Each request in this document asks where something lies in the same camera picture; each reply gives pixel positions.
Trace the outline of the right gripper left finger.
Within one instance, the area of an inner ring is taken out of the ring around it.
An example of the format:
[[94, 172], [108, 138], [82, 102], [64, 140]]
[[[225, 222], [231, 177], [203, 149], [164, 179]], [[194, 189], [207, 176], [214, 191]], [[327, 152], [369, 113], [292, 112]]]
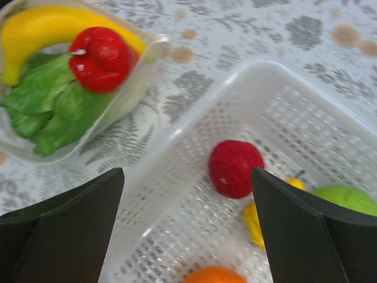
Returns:
[[98, 282], [124, 187], [113, 168], [1, 216], [1, 282]]

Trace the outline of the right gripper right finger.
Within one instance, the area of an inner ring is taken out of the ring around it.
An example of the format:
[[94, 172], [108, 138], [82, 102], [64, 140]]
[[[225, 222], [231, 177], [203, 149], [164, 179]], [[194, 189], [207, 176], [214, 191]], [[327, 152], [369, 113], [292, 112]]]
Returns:
[[273, 282], [376, 282], [376, 217], [252, 173]]

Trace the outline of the fake yellow lemon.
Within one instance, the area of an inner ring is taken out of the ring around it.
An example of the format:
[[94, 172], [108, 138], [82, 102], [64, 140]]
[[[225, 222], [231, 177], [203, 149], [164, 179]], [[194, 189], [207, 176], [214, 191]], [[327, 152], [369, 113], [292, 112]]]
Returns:
[[[301, 189], [306, 190], [303, 182], [298, 178], [286, 179], [286, 183]], [[243, 209], [243, 220], [250, 231], [252, 241], [262, 250], [266, 250], [262, 235], [262, 230], [259, 223], [255, 201], [252, 201]]]

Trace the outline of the fake green cabbage ball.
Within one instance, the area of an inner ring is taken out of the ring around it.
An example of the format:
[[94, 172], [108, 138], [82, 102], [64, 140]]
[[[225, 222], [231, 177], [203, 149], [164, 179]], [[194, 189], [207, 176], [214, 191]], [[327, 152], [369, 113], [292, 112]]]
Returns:
[[322, 186], [312, 194], [336, 205], [376, 216], [376, 202], [362, 190], [353, 186]]

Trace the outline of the fake orange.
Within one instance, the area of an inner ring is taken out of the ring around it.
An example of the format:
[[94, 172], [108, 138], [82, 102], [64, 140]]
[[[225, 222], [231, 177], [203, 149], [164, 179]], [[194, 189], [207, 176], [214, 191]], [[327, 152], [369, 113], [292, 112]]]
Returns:
[[234, 270], [223, 266], [207, 266], [187, 275], [183, 283], [247, 283]]

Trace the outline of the fake red strawberry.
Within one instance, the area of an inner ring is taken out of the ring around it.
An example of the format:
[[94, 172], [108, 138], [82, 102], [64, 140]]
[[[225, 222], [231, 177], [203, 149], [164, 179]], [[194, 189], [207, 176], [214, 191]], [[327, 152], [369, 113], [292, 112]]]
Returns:
[[246, 141], [224, 140], [213, 149], [209, 176], [217, 193], [231, 199], [241, 199], [253, 191], [252, 171], [265, 168], [256, 146]]

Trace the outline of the clear zip top bag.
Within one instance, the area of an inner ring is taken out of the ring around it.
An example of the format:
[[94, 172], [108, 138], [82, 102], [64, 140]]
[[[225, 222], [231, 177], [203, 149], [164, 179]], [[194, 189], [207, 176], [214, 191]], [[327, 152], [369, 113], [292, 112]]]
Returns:
[[167, 46], [87, 1], [5, 4], [1, 149], [34, 163], [67, 158], [136, 107]]

